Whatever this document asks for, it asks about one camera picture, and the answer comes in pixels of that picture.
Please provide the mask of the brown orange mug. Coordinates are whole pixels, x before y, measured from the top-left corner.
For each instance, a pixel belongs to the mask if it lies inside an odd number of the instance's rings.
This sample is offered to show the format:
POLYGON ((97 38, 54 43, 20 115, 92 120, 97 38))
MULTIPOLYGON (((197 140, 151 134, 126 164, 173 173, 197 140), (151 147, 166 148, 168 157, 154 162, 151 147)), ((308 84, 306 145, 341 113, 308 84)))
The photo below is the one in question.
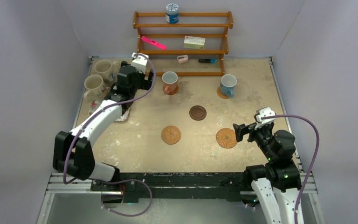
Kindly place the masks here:
POLYGON ((172 71, 165 72, 162 75, 162 81, 164 83, 163 86, 164 85, 170 85, 170 84, 178 85, 178 75, 175 72, 172 72, 172 71))

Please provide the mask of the blue mug white inside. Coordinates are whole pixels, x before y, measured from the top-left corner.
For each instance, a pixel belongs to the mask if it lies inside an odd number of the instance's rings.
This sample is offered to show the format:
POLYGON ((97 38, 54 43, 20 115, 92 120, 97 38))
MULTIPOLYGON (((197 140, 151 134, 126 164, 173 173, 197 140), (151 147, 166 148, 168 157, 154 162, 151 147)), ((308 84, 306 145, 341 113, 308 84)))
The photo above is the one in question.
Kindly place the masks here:
POLYGON ((225 74, 221 77, 220 80, 220 92, 222 95, 233 98, 234 97, 234 88, 237 85, 237 79, 234 75, 225 74))

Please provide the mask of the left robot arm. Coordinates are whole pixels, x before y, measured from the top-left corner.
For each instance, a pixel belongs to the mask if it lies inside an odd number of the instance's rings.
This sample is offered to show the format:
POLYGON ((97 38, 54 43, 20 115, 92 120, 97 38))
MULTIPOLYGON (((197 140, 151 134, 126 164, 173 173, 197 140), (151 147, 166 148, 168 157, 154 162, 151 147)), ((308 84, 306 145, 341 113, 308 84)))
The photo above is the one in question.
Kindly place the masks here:
POLYGON ((79 180, 100 180, 109 191, 119 188, 119 168, 96 162, 92 146, 134 101, 142 98, 136 96, 138 90, 151 92, 157 74, 151 69, 148 77, 145 77, 146 66, 150 63, 144 54, 135 54, 131 63, 123 61, 116 83, 100 106, 76 128, 69 132, 60 131, 56 135, 52 164, 55 170, 79 180))

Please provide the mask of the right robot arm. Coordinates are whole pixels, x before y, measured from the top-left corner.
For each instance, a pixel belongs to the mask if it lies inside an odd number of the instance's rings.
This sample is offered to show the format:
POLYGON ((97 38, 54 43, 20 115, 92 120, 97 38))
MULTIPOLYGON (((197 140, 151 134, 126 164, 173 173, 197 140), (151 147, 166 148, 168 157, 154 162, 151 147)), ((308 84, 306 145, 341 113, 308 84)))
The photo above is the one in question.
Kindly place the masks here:
POLYGON ((295 137, 286 130, 273 132, 273 127, 273 122, 233 125, 237 142, 248 135, 248 142, 255 142, 268 160, 265 165, 246 167, 243 184, 255 192, 267 223, 302 224, 302 184, 292 160, 295 137))

